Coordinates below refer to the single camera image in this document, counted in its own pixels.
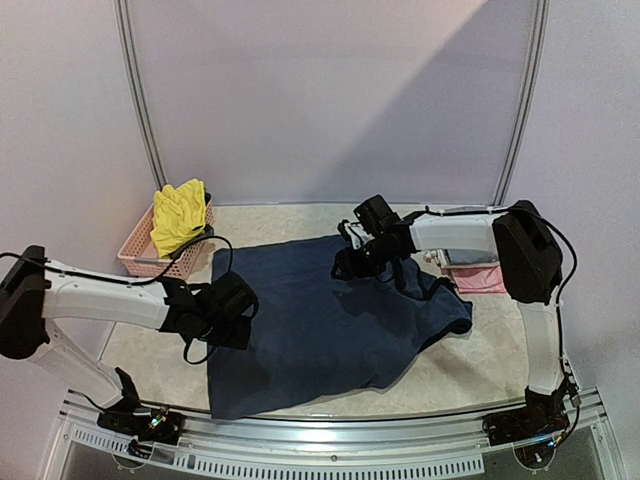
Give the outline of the navy blue garment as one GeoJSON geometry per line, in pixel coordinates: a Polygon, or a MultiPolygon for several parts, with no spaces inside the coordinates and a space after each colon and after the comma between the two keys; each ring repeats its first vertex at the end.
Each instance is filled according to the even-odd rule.
{"type": "Polygon", "coordinates": [[[210,413],[236,420],[322,396],[394,384],[425,349],[472,328],[473,305],[452,283],[403,261],[406,288],[387,274],[330,275],[338,236],[220,250],[213,274],[238,273],[259,311],[246,349],[216,348],[207,362],[210,413]]]}

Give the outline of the grey blue button shirt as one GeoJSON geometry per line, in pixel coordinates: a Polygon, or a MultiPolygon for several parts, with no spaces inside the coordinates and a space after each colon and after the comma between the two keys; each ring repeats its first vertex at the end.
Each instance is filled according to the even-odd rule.
{"type": "Polygon", "coordinates": [[[498,256],[488,251],[447,249],[445,253],[448,263],[454,266],[492,265],[499,262],[498,256]]]}

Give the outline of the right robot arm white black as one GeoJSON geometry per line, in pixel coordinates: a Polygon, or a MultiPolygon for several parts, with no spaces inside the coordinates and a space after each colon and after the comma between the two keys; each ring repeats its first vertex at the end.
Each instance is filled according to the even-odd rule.
{"type": "Polygon", "coordinates": [[[529,201],[510,207],[432,210],[406,216],[376,195],[339,223],[346,245],[334,257],[336,280],[376,278],[392,270],[402,278],[402,261],[435,250],[483,252],[496,257],[506,293],[520,311],[528,355],[527,390],[550,397],[566,380],[561,325],[562,272],[568,240],[529,201]]]}

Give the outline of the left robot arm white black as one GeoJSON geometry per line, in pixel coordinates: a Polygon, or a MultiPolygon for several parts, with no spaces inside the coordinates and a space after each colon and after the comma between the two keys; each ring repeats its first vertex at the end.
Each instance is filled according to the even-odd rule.
{"type": "Polygon", "coordinates": [[[49,259],[41,246],[3,253],[14,264],[1,281],[1,355],[26,360],[84,394],[128,434],[148,426],[133,380],[92,359],[61,330],[60,319],[123,323],[212,348],[244,349],[259,310],[254,291],[228,270],[209,283],[158,275],[103,275],[49,259]]]}

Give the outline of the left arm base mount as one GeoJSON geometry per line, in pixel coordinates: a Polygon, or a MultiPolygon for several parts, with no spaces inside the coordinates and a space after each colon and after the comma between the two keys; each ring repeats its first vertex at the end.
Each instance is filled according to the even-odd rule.
{"type": "Polygon", "coordinates": [[[136,437],[139,442],[177,445],[185,417],[166,406],[144,406],[132,378],[119,367],[115,368],[115,373],[122,383],[122,398],[111,407],[100,408],[97,425],[136,437]]]}

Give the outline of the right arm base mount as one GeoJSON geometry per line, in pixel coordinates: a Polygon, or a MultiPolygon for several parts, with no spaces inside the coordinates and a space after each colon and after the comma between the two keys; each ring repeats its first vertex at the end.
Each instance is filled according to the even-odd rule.
{"type": "Polygon", "coordinates": [[[482,430],[491,446],[519,442],[559,432],[552,442],[561,444],[575,430],[580,418],[581,399],[576,384],[563,381],[551,394],[525,389],[525,405],[485,415],[482,430]]]}

